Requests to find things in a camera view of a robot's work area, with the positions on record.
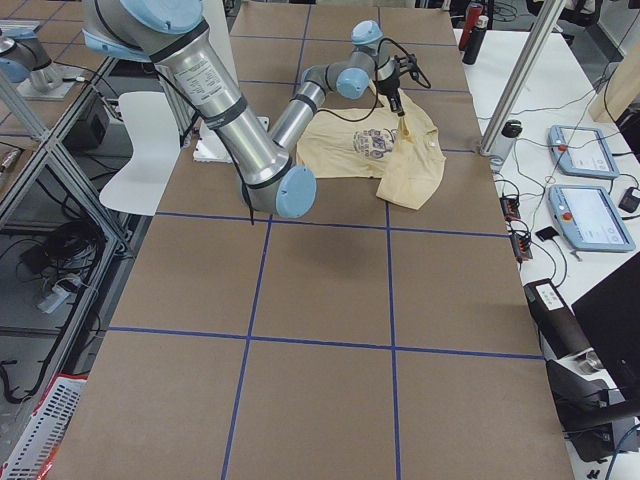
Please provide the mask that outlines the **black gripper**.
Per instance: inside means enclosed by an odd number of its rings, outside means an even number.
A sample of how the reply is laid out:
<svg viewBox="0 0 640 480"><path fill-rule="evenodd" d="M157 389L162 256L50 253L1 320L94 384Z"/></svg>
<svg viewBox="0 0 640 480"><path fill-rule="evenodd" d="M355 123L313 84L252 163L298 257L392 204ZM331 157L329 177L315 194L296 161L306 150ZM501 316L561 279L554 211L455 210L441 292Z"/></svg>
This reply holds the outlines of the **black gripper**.
<svg viewBox="0 0 640 480"><path fill-rule="evenodd" d="M405 115L402 101L399 94L400 80L396 74L392 74L386 79L375 82L378 93L384 95L389 103L389 108L398 117Z"/></svg>

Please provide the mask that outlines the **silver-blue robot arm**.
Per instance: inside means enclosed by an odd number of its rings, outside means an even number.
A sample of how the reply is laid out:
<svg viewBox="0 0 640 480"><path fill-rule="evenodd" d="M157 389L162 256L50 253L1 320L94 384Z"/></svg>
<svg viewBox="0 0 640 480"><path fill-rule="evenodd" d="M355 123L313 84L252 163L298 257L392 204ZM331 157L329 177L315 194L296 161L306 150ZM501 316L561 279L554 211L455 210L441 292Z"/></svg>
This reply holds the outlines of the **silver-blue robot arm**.
<svg viewBox="0 0 640 480"><path fill-rule="evenodd" d="M87 46L104 55L166 68L237 163L253 210L283 218L307 213L317 183L294 164L249 107L209 42L199 1L86 1Z"/></svg>
<svg viewBox="0 0 640 480"><path fill-rule="evenodd" d="M348 59L313 66L303 72L294 97L270 129L269 135L277 145L292 149L332 92L357 100L373 84L386 97L393 113L404 114L400 77L415 65L415 56L408 52L390 55L388 46L393 40L383 35L374 20L358 23L351 40L354 48Z"/></svg>

